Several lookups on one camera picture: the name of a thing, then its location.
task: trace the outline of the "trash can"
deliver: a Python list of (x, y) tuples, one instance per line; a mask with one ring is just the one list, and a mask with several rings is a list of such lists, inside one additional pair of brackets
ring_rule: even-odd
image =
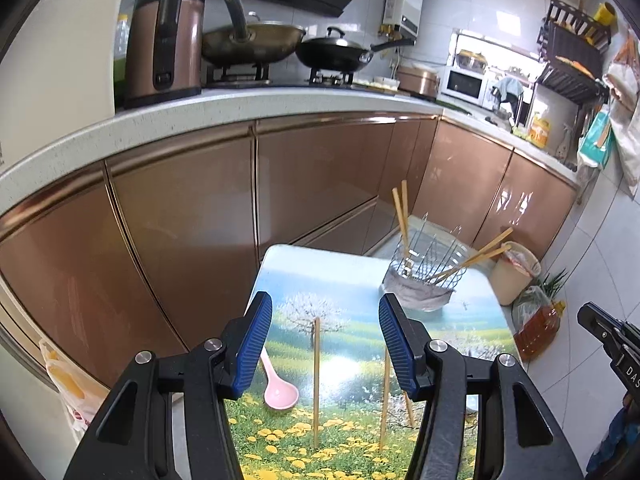
[(525, 246), (516, 242), (502, 244), (510, 246), (495, 264), (489, 283), (502, 306), (507, 306), (540, 275), (540, 262)]

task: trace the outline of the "white microwave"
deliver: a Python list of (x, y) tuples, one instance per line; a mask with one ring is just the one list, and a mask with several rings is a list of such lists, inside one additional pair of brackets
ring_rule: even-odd
[(488, 77), (457, 66), (444, 69), (440, 93), (482, 106)]

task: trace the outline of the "pink ladle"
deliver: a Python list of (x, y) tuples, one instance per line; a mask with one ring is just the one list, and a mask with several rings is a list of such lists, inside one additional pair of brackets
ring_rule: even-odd
[(264, 402), (274, 410), (288, 410), (293, 408), (298, 402), (300, 393), (298, 389), (291, 383), (278, 377), (276, 370), (273, 369), (269, 355), (264, 347), (260, 353), (262, 366), (267, 374), (267, 389), (264, 391)]

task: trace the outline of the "white blossom tree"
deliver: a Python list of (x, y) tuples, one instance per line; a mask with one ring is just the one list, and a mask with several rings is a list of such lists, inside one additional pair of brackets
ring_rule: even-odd
[(311, 348), (314, 347), (314, 321), (320, 318), (322, 332), (340, 332), (345, 321), (340, 319), (341, 311), (328, 298), (317, 294), (299, 292), (287, 296), (278, 308), (284, 322), (283, 328), (295, 330), (309, 336)]

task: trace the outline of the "wok handle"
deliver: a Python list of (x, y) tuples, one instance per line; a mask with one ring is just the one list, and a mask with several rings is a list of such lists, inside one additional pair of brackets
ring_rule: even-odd
[(371, 51), (380, 52), (380, 50), (386, 50), (388, 48), (396, 48), (398, 46), (414, 46), (414, 45), (415, 45), (415, 40), (404, 38), (403, 40), (387, 41), (386, 43), (371, 45)]
[(244, 17), (244, 7), (242, 0), (224, 0), (226, 10), (229, 11), (231, 23), (234, 26), (234, 39), (239, 42), (249, 39), (249, 31), (246, 28), (246, 18)]
[(326, 28), (326, 36), (329, 37), (334, 30), (340, 34), (341, 38), (344, 38), (344, 31), (339, 27), (334, 27), (333, 25)]

